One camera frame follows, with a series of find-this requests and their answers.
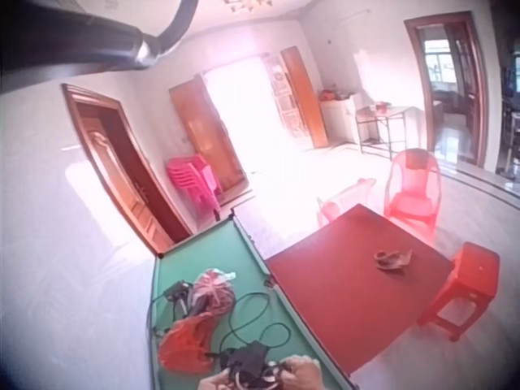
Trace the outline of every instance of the doorknob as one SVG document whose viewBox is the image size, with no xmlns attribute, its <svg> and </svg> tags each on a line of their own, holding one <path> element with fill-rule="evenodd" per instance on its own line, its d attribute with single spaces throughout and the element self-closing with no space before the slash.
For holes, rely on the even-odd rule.
<svg viewBox="0 0 520 390">
<path fill-rule="evenodd" d="M 136 188 L 137 192 L 139 193 L 143 201 L 148 205 L 150 201 L 148 200 L 148 195 L 146 195 L 146 188 L 142 187 L 141 185 L 139 185 L 139 183 L 135 181 L 133 182 L 133 186 Z"/>
</svg>

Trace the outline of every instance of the ceiling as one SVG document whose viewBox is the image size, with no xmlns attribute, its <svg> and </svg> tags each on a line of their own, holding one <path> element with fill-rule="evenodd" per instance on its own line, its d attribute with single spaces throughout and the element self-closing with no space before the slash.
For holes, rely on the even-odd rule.
<svg viewBox="0 0 520 390">
<path fill-rule="evenodd" d="M 254 12 L 232 14 L 222 0 L 199 0 L 187 35 L 237 21 L 281 16 L 316 0 L 272 0 Z M 144 33 L 158 35 L 173 18 L 180 0 L 76 0 L 85 11 L 131 24 Z"/>
</svg>

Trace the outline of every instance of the red plastic chair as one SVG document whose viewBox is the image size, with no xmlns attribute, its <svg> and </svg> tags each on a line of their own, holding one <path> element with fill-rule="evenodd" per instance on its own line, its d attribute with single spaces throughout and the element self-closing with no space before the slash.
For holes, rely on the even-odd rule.
<svg viewBox="0 0 520 390">
<path fill-rule="evenodd" d="M 375 179 L 360 179 L 355 185 L 344 189 L 326 201 L 318 198 L 319 226 L 323 227 L 332 222 L 358 203 L 366 204 L 368 194 L 374 185 Z"/>
<path fill-rule="evenodd" d="M 500 257 L 489 249 L 466 242 L 453 262 L 455 269 L 448 282 L 418 323 L 424 325 L 433 322 L 451 333 L 451 341 L 457 341 L 480 318 L 495 297 Z M 475 304 L 473 314 L 462 325 L 456 325 L 439 316 L 439 312 L 456 298 Z"/>
<path fill-rule="evenodd" d="M 167 173 L 177 188 L 188 192 L 197 212 L 210 207 L 219 219 L 220 204 L 216 194 L 221 193 L 222 189 L 202 156 L 172 158 L 167 163 Z"/>
<path fill-rule="evenodd" d="M 403 150 L 392 161 L 384 194 L 387 218 L 416 219 L 433 231 L 440 208 L 440 169 L 424 149 Z"/>
</svg>

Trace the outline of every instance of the green felt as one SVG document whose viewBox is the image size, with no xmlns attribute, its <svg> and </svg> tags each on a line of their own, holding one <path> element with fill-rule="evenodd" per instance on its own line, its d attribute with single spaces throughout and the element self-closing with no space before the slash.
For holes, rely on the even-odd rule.
<svg viewBox="0 0 520 390">
<path fill-rule="evenodd" d="M 340 386 L 335 380 L 335 377 L 338 379 L 339 376 L 336 368 L 334 366 L 327 367 L 327 362 L 324 362 L 326 357 L 323 356 L 323 351 L 316 351 L 319 348 L 316 341 L 310 336 L 283 293 L 278 288 L 273 290 L 264 286 L 267 269 L 241 228 L 232 219 L 223 221 L 208 231 L 193 237 L 158 261 L 154 274 L 154 297 L 178 280 L 193 282 L 208 268 L 218 268 L 226 273 L 235 272 L 236 278 L 232 281 L 232 284 L 237 297 L 252 292 L 265 292 L 271 295 L 271 305 L 267 312 L 258 321 L 238 332 L 243 339 L 257 340 L 264 327 L 271 323 L 282 322 L 291 329 L 291 339 L 285 346 L 272 349 L 268 358 L 279 361 L 293 354 L 309 355 L 313 358 L 321 356 L 322 358 L 319 360 L 322 361 L 323 380 L 327 388 L 331 390 L 347 388 L 346 383 Z M 239 303 L 233 315 L 234 327 L 239 327 L 242 323 L 246 323 L 249 319 L 255 317 L 265 305 L 265 300 L 261 297 L 254 297 L 249 301 L 245 299 L 242 302 L 244 304 Z M 156 324 L 158 329 L 170 327 L 171 304 L 160 299 L 155 307 L 156 310 L 152 311 L 152 323 Z M 218 351 L 220 341 L 228 331 L 228 318 L 226 317 L 221 321 L 214 334 L 212 341 L 214 352 Z M 264 336 L 262 342 L 267 345 L 275 345 L 284 340 L 285 337 L 286 331 L 283 328 L 273 327 Z M 240 346 L 242 346 L 242 343 L 233 336 L 229 336 L 224 344 L 224 348 Z M 157 362 L 156 350 L 157 344 L 152 342 L 154 373 L 158 390 L 197 388 L 201 377 L 165 371 Z M 329 368 L 334 372 L 335 377 L 332 376 Z"/>
</svg>

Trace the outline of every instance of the window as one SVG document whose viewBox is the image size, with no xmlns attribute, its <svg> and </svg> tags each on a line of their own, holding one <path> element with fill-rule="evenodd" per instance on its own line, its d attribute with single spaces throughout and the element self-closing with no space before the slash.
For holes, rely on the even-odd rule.
<svg viewBox="0 0 520 390">
<path fill-rule="evenodd" d="M 424 41 L 424 51 L 431 81 L 457 83 L 447 39 Z"/>
<path fill-rule="evenodd" d="M 516 92 L 520 93 L 520 55 L 514 58 L 514 79 L 516 84 Z"/>
</svg>

